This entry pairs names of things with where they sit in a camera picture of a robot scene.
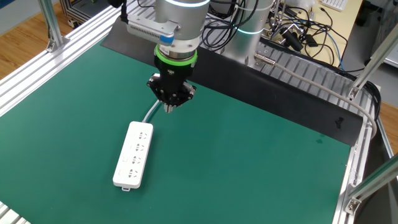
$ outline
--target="black panel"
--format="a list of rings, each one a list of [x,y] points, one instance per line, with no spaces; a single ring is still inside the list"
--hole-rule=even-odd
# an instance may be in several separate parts
[[[154,66],[155,44],[129,34],[119,20],[101,45]],[[201,47],[189,80],[351,146],[362,127],[354,113]]]

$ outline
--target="aluminum frame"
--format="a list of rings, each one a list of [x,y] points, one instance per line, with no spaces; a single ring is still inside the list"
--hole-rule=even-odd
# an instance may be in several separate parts
[[[153,9],[140,8],[134,0],[127,2],[127,12],[129,14],[133,13],[144,16],[147,19],[154,19],[155,17]],[[119,14],[119,9],[114,9],[111,6],[107,7],[95,17],[66,35],[70,41],[64,46],[53,53],[48,53],[47,51],[41,52],[38,56],[34,57],[16,71],[0,80],[0,116],[11,110],[25,97],[56,75],[57,72],[65,68],[69,63],[74,61],[82,53],[105,37],[111,30],[111,27]],[[215,35],[217,38],[220,38],[221,32],[219,34],[216,34],[215,32]],[[323,68],[302,58],[279,52],[278,50],[272,49],[268,46],[259,44],[258,50],[278,63],[286,65],[292,71],[301,73],[306,78],[310,78],[315,82],[321,83],[339,94],[344,94],[347,90],[345,87],[352,82],[351,80],[347,80],[333,73],[329,69]],[[328,96],[324,92],[311,87],[308,83],[298,82],[294,78],[291,78],[276,69],[271,70],[268,65],[257,63],[254,68],[264,72],[264,75],[278,78],[283,82],[296,86],[297,88],[328,100],[331,103],[362,115],[358,110],[353,107],[349,107],[346,103]],[[356,98],[356,102],[374,116],[373,101],[368,93],[361,91],[360,97]],[[346,188],[349,184],[357,185],[362,181],[370,140],[371,127],[368,126],[367,118],[364,118],[363,128],[359,134],[358,141],[349,152],[346,171],[343,177],[343,183],[332,224],[351,224],[354,221],[354,216],[346,213],[343,208],[343,205],[348,199]]]
[[[373,45],[372,54],[382,44],[387,35],[391,32],[398,21],[398,13],[396,11],[396,1],[387,0],[385,4],[381,6],[382,14],[380,26],[377,31],[375,43]],[[387,56],[384,63],[398,68],[398,45],[394,47],[394,50]]]
[[[378,191],[381,187],[388,184],[398,175],[398,155],[389,159],[376,171],[374,171],[369,177],[363,180],[360,184],[355,187],[349,188],[349,199],[346,206],[346,211],[352,215],[355,215],[359,204],[374,192]]]
[[[73,7],[76,3],[72,4],[70,0],[60,0],[60,3],[63,14],[66,15],[68,18],[77,21],[79,24],[82,24],[91,18],[83,11]]]
[[[52,52],[57,50],[63,44],[69,41],[68,38],[64,38],[61,35],[60,28],[58,26],[57,17],[54,13],[51,0],[39,0],[39,5],[44,16],[44,22],[49,31],[49,44],[47,45],[46,51]]]
[[[7,205],[0,202],[0,222],[9,224],[30,224],[16,212],[11,210]]]
[[[384,42],[373,54],[371,61],[363,70],[363,73],[355,80],[352,84],[351,89],[348,93],[348,97],[352,100],[356,97],[360,89],[365,85],[365,83],[372,77],[374,72],[379,68],[379,66],[384,62],[387,56],[392,52],[395,46],[398,45],[398,24],[393,28]]]

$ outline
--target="electrical outlet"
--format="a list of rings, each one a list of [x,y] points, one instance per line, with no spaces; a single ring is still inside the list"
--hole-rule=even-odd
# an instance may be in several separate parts
[[[153,126],[131,122],[113,175],[113,184],[123,191],[137,189],[141,185],[148,155]]]

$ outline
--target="white device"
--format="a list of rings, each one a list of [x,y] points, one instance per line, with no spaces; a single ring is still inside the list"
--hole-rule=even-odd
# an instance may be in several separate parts
[[[322,0],[322,4],[326,7],[341,12],[346,7],[347,1],[348,0]]]
[[[113,175],[113,184],[123,191],[137,189],[141,185],[153,131],[153,125],[149,123],[130,123]]]

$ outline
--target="black cable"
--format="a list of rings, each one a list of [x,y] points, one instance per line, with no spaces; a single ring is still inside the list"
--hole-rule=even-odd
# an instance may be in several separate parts
[[[343,37],[341,34],[337,33],[333,28],[330,28],[331,31],[333,31],[335,34],[337,34],[339,37],[343,38],[346,42],[346,45],[348,45],[348,40],[347,38]]]
[[[357,70],[351,70],[351,71],[346,71],[347,73],[350,73],[350,72],[359,72],[359,71],[362,71],[362,70],[364,70],[365,68],[360,68],[360,69],[357,69]]]
[[[304,22],[302,22],[302,21],[306,21],[306,20],[305,19],[301,19],[301,18],[283,19],[282,21],[290,21],[291,22],[290,24],[300,23],[303,26],[307,26]],[[322,24],[320,22],[315,22],[315,21],[309,21],[309,22],[311,23],[310,26],[309,26],[310,27],[309,29],[317,30],[315,28],[312,28],[311,26],[318,26],[318,27],[322,27],[323,29],[326,29],[327,31],[331,30],[330,25],[325,25],[325,24]]]
[[[321,9],[321,11],[325,12],[326,15],[329,17],[330,22],[331,22],[330,27],[333,27],[333,19],[330,17],[329,13],[326,12],[326,10],[324,8],[322,8],[322,7],[319,7],[319,8]]]
[[[239,27],[243,26],[245,23],[247,23],[253,17],[253,15],[256,12],[256,9],[258,7],[258,4],[259,4],[259,0],[256,0],[256,3],[254,4],[253,10],[251,11],[250,15],[243,22],[240,22],[239,24],[231,24],[228,26],[218,26],[218,27],[214,27],[214,26],[205,26],[205,27],[212,28],[212,29],[230,29],[231,27],[239,28]]]
[[[240,7],[243,6],[243,8],[246,7],[246,0],[244,0],[239,6],[240,6]],[[242,23],[243,15],[244,15],[244,14],[243,14],[243,12],[242,12],[241,15],[240,15],[240,20],[239,20],[238,23]],[[206,29],[209,29],[209,31],[205,34],[205,30],[204,30],[204,31],[202,32],[202,34],[201,34],[203,44],[204,44],[206,47],[208,47],[209,50],[211,50],[211,51],[217,51],[217,50],[222,49],[223,47],[225,47],[225,46],[232,40],[232,38],[236,35],[236,33],[237,33],[237,31],[238,31],[238,30],[235,28],[235,26],[234,26],[235,23],[236,23],[237,18],[238,18],[238,16],[235,17],[235,18],[233,18],[232,21],[226,21],[226,20],[217,19],[217,18],[207,18],[207,19],[211,19],[211,20],[213,20],[213,21],[209,22],[209,23],[205,26],[205,30],[206,30]],[[217,40],[216,42],[213,42],[213,43],[211,44],[211,43],[209,43],[209,37],[210,37],[210,35],[211,35],[215,30],[217,30],[217,29],[213,29],[214,26],[212,26],[212,24],[217,23],[217,22],[226,24],[226,26],[229,27],[229,29],[224,29],[225,32],[224,32],[224,34],[221,36],[221,38],[218,37],[218,40]]]
[[[344,72],[341,69],[336,68],[336,67],[334,67],[334,66],[332,66],[332,65],[330,65],[328,63],[325,63],[325,62],[319,61],[317,59],[311,58],[309,56],[306,56],[304,54],[301,54],[300,52],[296,52],[294,50],[291,50],[291,49],[289,49],[289,48],[287,48],[287,47],[285,47],[285,46],[283,46],[283,45],[281,45],[279,43],[275,43],[275,42],[273,42],[271,40],[268,40],[268,39],[265,39],[263,37],[260,38],[260,42],[265,44],[265,45],[267,45],[267,46],[269,46],[269,47],[272,47],[273,49],[280,50],[282,52],[287,52],[288,54],[291,54],[291,55],[294,55],[294,56],[297,56],[297,57],[300,57],[300,58],[304,58],[305,60],[309,60],[311,62],[317,63],[317,64],[319,64],[321,66],[324,66],[324,67],[330,69],[331,71],[333,71],[333,72],[335,72],[335,73],[341,75],[342,77],[345,77],[345,78],[347,78],[347,79],[349,79],[351,81],[355,81],[357,79],[354,75],[352,75],[350,73]],[[374,103],[374,108],[375,108],[374,118],[377,119],[379,117],[380,108],[381,108],[380,91],[379,91],[379,89],[377,88],[377,86],[375,84],[373,84],[372,82],[369,82],[369,81],[365,83],[365,85],[363,86],[363,89],[366,90],[372,96],[372,101]]]
[[[224,1],[217,1],[217,0],[210,0],[213,3],[218,3],[218,4],[233,4],[233,5],[239,5],[237,2],[224,2]]]
[[[329,48],[330,49],[330,52],[331,52],[331,57],[332,57],[332,60],[331,60],[331,65],[334,65],[335,64],[335,54],[333,53],[333,49],[329,46],[329,45],[327,45],[327,44],[323,44],[325,47],[327,47],[327,48]]]
[[[321,46],[322,46],[321,49],[319,49],[319,51],[318,51],[314,56],[310,56],[311,58],[315,58],[315,57],[323,50],[323,47],[325,46],[326,38],[327,38],[327,37],[328,37],[328,32],[325,31],[325,38],[323,39],[323,43],[321,44]]]
[[[151,6],[142,6],[142,5],[139,3],[139,0],[137,0],[137,3],[138,3],[138,6],[139,6],[139,7],[154,7],[154,5],[151,5]]]
[[[300,10],[302,10],[302,11],[304,11],[304,12],[306,13],[306,15],[307,15],[307,29],[305,30],[304,35],[307,34],[308,29],[310,28],[310,24],[311,24],[311,21],[310,21],[310,14],[308,13],[308,11],[305,10],[305,9],[303,9],[302,7],[292,7],[292,6],[288,6],[288,9],[300,9]]]
[[[220,19],[226,19],[226,18],[228,18],[229,16],[232,16],[232,15],[233,15],[233,12],[234,12],[234,8],[235,8],[234,4],[236,4],[236,1],[233,0],[233,1],[231,1],[231,2],[225,2],[225,3],[228,3],[228,4],[233,3],[233,4],[231,4],[231,6],[229,7],[228,12],[227,12],[226,14],[225,14],[225,13],[218,12],[216,9],[213,8],[212,5],[209,5],[209,10],[208,10],[208,12],[209,12],[210,14],[216,16],[216,17],[219,17]]]
[[[128,17],[129,15],[127,14],[127,0],[123,0],[122,3],[122,9],[120,11],[120,20],[122,20],[125,23],[129,23]]]

